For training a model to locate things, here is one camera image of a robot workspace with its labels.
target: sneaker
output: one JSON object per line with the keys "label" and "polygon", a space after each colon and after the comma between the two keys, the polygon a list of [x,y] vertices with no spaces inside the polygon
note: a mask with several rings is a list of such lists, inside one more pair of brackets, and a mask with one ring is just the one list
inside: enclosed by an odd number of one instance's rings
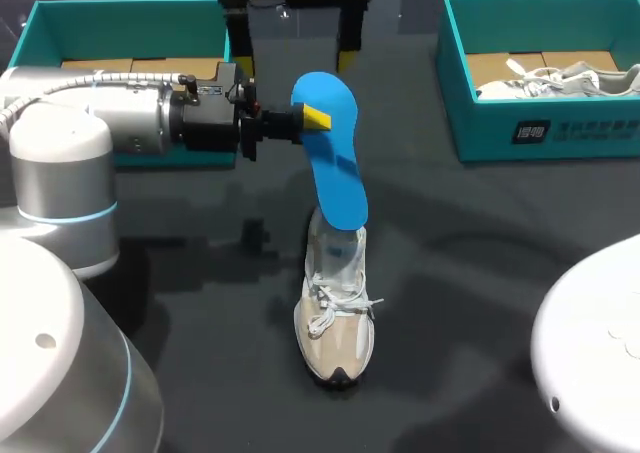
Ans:
{"label": "sneaker", "polygon": [[302,296],[294,311],[298,346],[320,380],[350,383],[373,353],[374,327],[366,290],[367,232],[332,228],[314,212],[307,238]]}
{"label": "sneaker", "polygon": [[527,72],[516,61],[508,59],[507,66],[521,79],[487,83],[476,91],[479,99],[628,96],[640,92],[640,65],[626,72],[612,72],[596,70],[580,62],[564,70],[545,67]]}

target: black metal frame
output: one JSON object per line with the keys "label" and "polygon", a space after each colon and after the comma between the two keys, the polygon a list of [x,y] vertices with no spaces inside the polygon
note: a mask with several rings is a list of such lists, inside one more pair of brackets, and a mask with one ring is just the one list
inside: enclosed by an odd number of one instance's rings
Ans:
{"label": "black metal frame", "polygon": [[[284,0],[290,8],[340,8],[340,21],[336,37],[336,70],[340,69],[340,53],[360,51],[362,48],[362,22],[370,0]],[[220,0],[225,10],[231,55],[250,57],[253,63],[253,45],[249,29],[248,7],[251,0]]]}

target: shoe insole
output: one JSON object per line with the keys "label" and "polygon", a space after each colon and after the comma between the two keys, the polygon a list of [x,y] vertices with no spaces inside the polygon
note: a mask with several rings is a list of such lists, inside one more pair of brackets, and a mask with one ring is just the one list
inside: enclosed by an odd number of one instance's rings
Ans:
{"label": "shoe insole", "polygon": [[302,144],[325,219],[338,230],[357,230],[367,222],[368,206],[353,143],[358,105],[351,90],[329,73],[307,73],[293,87],[291,102],[331,116],[330,130],[307,130]]}

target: teal box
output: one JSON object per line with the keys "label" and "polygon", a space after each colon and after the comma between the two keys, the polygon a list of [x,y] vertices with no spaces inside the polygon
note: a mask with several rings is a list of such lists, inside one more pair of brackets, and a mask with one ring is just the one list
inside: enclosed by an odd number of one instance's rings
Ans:
{"label": "teal box", "polygon": [[[9,66],[63,60],[224,58],[229,37],[218,0],[38,1]],[[165,156],[117,155],[118,166],[231,166],[233,153],[174,147]]]}
{"label": "teal box", "polygon": [[[640,63],[640,0],[444,1],[436,68],[461,161],[640,156],[640,97],[480,101],[465,59],[608,50],[627,70]],[[529,143],[523,128],[536,128]]]}

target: white shoelace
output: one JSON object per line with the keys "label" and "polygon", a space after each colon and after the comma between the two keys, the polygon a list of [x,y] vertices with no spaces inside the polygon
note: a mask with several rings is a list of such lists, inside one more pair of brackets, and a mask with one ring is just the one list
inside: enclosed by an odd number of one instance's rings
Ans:
{"label": "white shoelace", "polygon": [[365,300],[362,298],[362,293],[365,289],[366,284],[366,276],[364,271],[362,272],[362,282],[360,284],[360,288],[354,286],[346,286],[342,287],[341,290],[343,292],[352,293],[352,295],[347,298],[339,298],[332,291],[331,287],[327,285],[327,282],[323,280],[318,274],[313,275],[313,277],[308,280],[309,288],[312,289],[313,286],[318,287],[318,298],[320,300],[320,308],[324,308],[324,311],[321,315],[312,316],[309,319],[309,334],[318,338],[322,336],[322,334],[327,331],[327,329],[333,325],[333,322],[336,319],[336,312],[342,311],[347,313],[356,313],[358,311],[369,311],[371,312],[371,316],[373,317],[372,306],[376,303],[380,303],[384,301],[380,300]]}
{"label": "white shoelace", "polygon": [[[540,94],[548,91],[550,88],[556,88],[558,90],[564,88],[562,75],[558,68],[543,67],[526,71],[517,61],[511,58],[507,60],[507,66],[516,75],[521,77],[520,80],[513,80],[513,83],[521,86],[527,96],[540,96]],[[549,78],[538,76],[541,73],[547,73]]]}

